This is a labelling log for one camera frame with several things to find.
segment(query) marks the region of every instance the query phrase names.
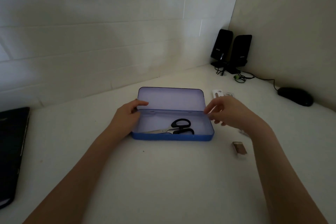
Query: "black laptop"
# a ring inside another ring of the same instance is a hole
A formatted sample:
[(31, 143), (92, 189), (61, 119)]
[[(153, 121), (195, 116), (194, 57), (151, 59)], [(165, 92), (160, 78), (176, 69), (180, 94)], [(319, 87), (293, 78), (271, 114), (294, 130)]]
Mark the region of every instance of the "black laptop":
[(15, 197), (29, 107), (0, 112), (0, 209)]

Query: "white wall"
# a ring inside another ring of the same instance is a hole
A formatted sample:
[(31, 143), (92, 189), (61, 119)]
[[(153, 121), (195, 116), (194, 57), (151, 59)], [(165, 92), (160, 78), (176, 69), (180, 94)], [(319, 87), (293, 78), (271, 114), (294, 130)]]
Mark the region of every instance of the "white wall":
[(0, 0), (0, 110), (209, 62), (236, 0)]
[(336, 111), (336, 0), (237, 0), (229, 29), (253, 35), (244, 69)]

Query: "person's left hand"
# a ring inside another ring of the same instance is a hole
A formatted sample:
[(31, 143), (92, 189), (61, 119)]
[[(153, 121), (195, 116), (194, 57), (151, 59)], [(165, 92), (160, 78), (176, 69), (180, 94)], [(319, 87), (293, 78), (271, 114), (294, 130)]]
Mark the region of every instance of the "person's left hand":
[(106, 130), (119, 140), (127, 136), (140, 118), (140, 112), (137, 112), (138, 105), (148, 105), (148, 102), (135, 99), (119, 107)]

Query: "white brick wall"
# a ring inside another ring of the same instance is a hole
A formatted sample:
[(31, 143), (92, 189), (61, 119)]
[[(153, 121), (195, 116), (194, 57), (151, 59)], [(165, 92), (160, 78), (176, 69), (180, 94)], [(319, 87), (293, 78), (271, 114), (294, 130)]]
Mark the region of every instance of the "white brick wall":
[(0, 111), (207, 64), (236, 0), (0, 0)]

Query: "scissors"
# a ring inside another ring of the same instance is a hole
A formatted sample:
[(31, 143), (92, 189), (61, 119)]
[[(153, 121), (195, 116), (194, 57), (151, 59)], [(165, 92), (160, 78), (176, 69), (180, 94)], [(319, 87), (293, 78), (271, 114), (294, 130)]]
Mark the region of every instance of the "scissors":
[[(188, 122), (188, 124), (187, 125), (177, 125), (176, 123), (179, 121), (186, 121)], [(194, 130), (192, 128), (189, 128), (190, 126), (191, 126), (190, 120), (178, 119), (178, 120), (173, 121), (173, 123), (170, 125), (169, 128), (148, 131), (145, 133), (146, 134), (161, 134), (161, 133), (180, 134), (184, 132), (191, 132), (194, 135), (195, 134)]]

